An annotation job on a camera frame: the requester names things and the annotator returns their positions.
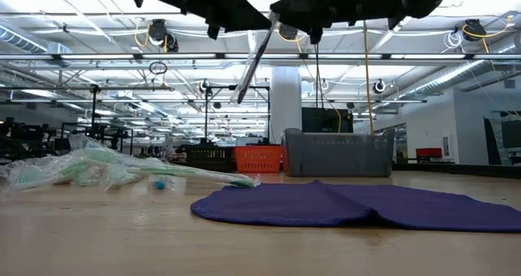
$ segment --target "gray plastic bin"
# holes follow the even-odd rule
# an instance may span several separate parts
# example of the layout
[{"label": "gray plastic bin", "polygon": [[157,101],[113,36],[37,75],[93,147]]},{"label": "gray plastic bin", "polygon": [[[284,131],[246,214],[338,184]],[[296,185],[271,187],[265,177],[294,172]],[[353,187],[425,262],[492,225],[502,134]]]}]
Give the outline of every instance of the gray plastic bin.
[{"label": "gray plastic bin", "polygon": [[388,177],[394,129],[379,135],[286,129],[282,147],[284,172],[292,177]]}]

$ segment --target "column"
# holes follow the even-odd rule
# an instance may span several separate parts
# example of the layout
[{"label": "column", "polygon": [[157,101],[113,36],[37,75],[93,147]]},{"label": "column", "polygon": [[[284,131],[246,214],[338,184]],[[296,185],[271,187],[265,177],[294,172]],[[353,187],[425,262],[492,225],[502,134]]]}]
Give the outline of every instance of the column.
[{"label": "column", "polygon": [[302,102],[298,67],[271,68],[270,141],[280,143],[285,129],[302,127]]}]

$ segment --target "purple towel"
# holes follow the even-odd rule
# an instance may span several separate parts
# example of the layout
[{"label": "purple towel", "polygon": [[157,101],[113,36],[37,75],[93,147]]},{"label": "purple towel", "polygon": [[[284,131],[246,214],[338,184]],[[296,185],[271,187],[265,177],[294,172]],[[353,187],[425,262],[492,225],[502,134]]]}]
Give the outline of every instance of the purple towel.
[{"label": "purple towel", "polygon": [[401,186],[227,186],[191,205],[203,218],[270,226],[392,225],[416,230],[521,232],[521,212],[465,195]]}]

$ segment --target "orange crate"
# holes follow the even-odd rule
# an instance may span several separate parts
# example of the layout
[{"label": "orange crate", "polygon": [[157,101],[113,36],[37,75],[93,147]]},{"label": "orange crate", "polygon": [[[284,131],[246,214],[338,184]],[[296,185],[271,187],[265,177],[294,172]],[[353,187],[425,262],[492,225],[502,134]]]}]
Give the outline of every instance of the orange crate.
[{"label": "orange crate", "polygon": [[240,173],[278,173],[281,155],[281,146],[235,147]]}]

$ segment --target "table surface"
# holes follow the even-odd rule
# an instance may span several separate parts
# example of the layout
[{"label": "table surface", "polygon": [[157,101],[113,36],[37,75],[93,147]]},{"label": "table surface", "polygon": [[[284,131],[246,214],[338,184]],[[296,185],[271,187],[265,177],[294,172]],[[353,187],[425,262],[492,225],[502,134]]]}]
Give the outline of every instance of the table surface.
[{"label": "table surface", "polygon": [[[313,179],[263,175],[264,182]],[[521,210],[521,179],[394,172],[324,182],[445,191]],[[0,275],[520,275],[521,234],[241,226],[190,204],[221,188],[179,179],[106,193],[46,186],[0,205]]]}]

